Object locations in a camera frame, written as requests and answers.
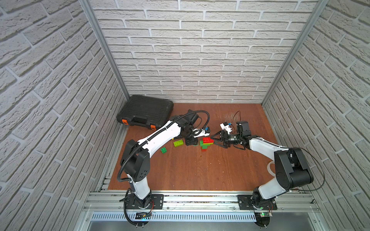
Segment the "lime green long lego brick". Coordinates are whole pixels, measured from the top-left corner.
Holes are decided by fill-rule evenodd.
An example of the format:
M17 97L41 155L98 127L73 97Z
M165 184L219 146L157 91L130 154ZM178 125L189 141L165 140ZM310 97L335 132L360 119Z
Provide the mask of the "lime green long lego brick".
M184 141L183 140L174 141L173 145L174 145L174 147L182 146L182 145L184 145Z

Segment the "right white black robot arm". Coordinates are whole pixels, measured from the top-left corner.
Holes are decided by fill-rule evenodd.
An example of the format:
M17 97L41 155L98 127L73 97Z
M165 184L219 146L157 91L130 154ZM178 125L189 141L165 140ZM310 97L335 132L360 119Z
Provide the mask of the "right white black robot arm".
M241 145L242 150L252 150L271 159L275 164L275 177L254 189L251 204L257 209L272 202L274 198L297 187L311 184L314 176L301 148L284 147L252 135L249 123L239 121L237 133L232 134L228 123L220 125L221 131L211 136L222 148Z

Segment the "red long lego brick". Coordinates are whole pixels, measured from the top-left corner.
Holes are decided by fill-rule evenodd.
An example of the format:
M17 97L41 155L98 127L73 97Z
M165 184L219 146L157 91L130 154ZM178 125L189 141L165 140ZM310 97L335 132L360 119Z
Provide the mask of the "red long lego brick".
M210 143L210 142L213 142L214 143L214 140L212 140L211 138L209 137L204 137L203 140L202 140L204 143Z

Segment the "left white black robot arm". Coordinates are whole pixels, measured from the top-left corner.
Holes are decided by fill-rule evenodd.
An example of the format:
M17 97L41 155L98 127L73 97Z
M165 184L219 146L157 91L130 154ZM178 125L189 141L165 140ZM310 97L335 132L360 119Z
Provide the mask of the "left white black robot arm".
M210 132L206 128L210 118L210 114L205 110L189 110L184 115L171 117L164 126L151 135L138 141L127 142L120 161L117 181L130 184L130 196L140 204L140 208L148 207L151 202L147 176L152 156L173 139L184 138L193 145L199 137L208 136Z

